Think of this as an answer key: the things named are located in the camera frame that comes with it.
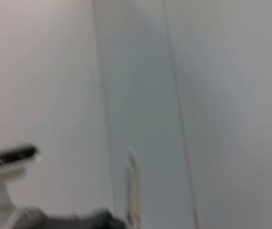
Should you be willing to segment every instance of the white object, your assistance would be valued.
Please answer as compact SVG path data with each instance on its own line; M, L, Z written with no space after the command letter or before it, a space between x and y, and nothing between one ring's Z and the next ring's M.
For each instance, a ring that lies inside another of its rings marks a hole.
M130 229L141 228L140 174L135 150L129 146L127 163L127 222Z
M5 186L6 181L24 174L26 164L38 159L38 152L34 146L0 151L0 229L27 229L45 218L39 208L16 207Z

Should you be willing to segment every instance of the wall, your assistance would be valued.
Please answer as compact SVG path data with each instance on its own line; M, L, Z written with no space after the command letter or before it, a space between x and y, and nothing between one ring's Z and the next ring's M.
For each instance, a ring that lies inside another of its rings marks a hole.
M200 226L272 228L272 2L166 2Z
M103 106L90 1L0 0L0 147L30 141L42 153L10 186L16 203L112 209Z
M192 201L160 0L95 0L115 207L125 216L128 145L141 171L142 227L192 229Z

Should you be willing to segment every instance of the white wall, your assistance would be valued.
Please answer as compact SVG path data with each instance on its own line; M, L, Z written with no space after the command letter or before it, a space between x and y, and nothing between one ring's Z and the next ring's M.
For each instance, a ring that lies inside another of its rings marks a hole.
M193 228L160 0L95 0L111 140L115 207L125 212L128 145L141 172L142 227Z
M272 228L272 1L168 0L201 228Z
M11 185L16 203L112 209L95 48L90 1L0 0L0 147L30 141L42 153Z

